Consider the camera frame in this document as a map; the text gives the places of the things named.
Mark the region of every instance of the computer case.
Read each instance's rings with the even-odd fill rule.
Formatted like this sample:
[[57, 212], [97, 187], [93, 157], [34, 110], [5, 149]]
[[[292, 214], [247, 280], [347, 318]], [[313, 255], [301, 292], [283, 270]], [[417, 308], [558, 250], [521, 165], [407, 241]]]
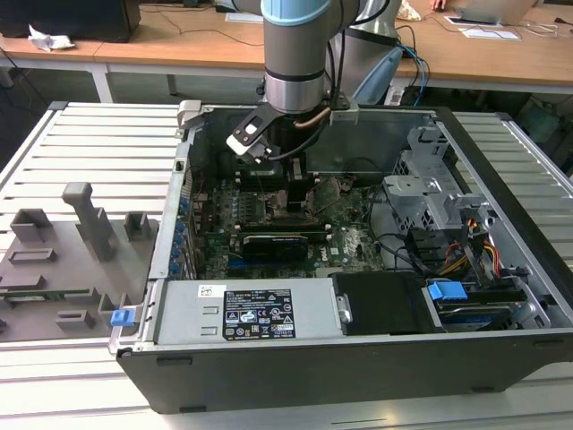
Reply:
[[140, 23], [138, 0], [0, 0], [0, 32], [7, 38], [46, 34], [128, 42]]

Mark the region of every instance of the wooden desk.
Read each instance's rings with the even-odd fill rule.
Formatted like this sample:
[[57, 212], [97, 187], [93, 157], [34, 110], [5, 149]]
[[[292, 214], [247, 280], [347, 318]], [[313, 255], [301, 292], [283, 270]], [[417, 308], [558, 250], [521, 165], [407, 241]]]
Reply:
[[[397, 27], [406, 23], [414, 29], [418, 53], [432, 71], [429, 86], [573, 93], [573, 34], [569, 32], [573, 27], [561, 24], [557, 39], [539, 37], [521, 27], [503, 30], [520, 35], [522, 41], [470, 39], [461, 32], [447, 32], [434, 21], [458, 30], [444, 19], [444, 15], [453, 13], [432, 13], [427, 0], [410, 0], [410, 3], [426, 17], [425, 21], [397, 21]], [[553, 23], [556, 17], [573, 21], [573, 7], [543, 4], [531, 9], [526, 19]], [[399, 33], [402, 41], [412, 46], [409, 30]], [[403, 90], [413, 76], [414, 61], [402, 61], [392, 82], [393, 90]]]
[[[428, 0], [411, 3], [422, 16], [431, 12]], [[455, 30], [443, 15], [434, 13], [422, 22], [397, 22], [397, 26], [409, 24], [415, 30], [418, 52], [432, 69], [429, 86], [573, 93], [573, 35], [569, 26], [560, 26], [563, 37], [558, 39], [541, 38], [523, 28], [517, 29], [523, 38], [519, 42], [469, 39], [447, 32], [433, 20]], [[557, 16], [573, 22], [573, 7], [546, 4], [532, 9], [527, 18], [551, 23]], [[404, 43], [411, 45], [409, 31], [403, 29], [400, 34]], [[21, 67], [90, 72], [102, 102], [113, 102], [108, 82], [112, 72], [166, 74], [171, 92], [175, 92], [178, 74], [262, 77], [262, 42], [261, 24], [226, 22], [225, 15], [213, 9], [174, 11], [161, 5], [141, 7], [141, 25], [129, 44], [79, 41], [76, 49], [47, 53], [26, 39], [0, 39]], [[0, 66], [10, 63], [0, 57]], [[414, 75], [414, 62], [403, 61], [389, 93], [403, 91]]]
[[95, 60], [99, 63], [264, 70], [262, 24], [226, 22], [225, 16], [215, 9], [202, 12], [185, 9], [183, 12], [143, 5], [140, 27], [130, 43], [104, 43]]

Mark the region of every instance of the laptop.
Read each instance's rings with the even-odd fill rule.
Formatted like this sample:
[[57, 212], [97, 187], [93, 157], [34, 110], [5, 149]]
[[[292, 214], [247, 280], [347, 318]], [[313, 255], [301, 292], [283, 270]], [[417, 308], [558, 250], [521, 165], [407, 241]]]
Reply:
[[471, 0], [459, 14], [469, 22], [519, 25], [535, 3], [537, 0]]

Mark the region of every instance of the motherboard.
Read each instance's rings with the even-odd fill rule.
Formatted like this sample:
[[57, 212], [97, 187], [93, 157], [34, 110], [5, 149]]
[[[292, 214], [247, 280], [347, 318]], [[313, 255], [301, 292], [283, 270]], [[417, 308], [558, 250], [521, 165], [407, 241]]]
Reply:
[[[223, 180], [197, 193], [200, 278], [326, 278], [384, 269], [368, 225], [372, 187], [354, 187], [347, 176], [317, 176], [314, 183], [299, 211], [287, 211], [286, 192], [267, 191], [264, 180], [254, 189]], [[252, 249], [257, 254], [249, 258]]]

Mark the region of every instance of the blue cable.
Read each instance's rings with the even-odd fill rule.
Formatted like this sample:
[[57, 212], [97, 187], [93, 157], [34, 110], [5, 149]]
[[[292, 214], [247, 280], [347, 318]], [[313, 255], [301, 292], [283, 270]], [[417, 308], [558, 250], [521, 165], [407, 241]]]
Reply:
[[420, 100], [422, 99], [423, 91], [426, 88], [426, 84], [428, 83], [426, 81], [426, 72], [425, 69], [423, 68], [423, 61], [418, 57], [418, 55], [414, 51], [412, 51], [412, 49], [410, 49], [406, 45], [400, 44], [400, 47], [402, 47], [402, 49], [404, 49], [414, 59], [414, 61], [416, 61], [420, 65], [420, 68], [422, 69], [422, 86], [420, 87], [420, 95], [414, 102], [414, 106], [418, 106], [418, 103], [420, 103]]

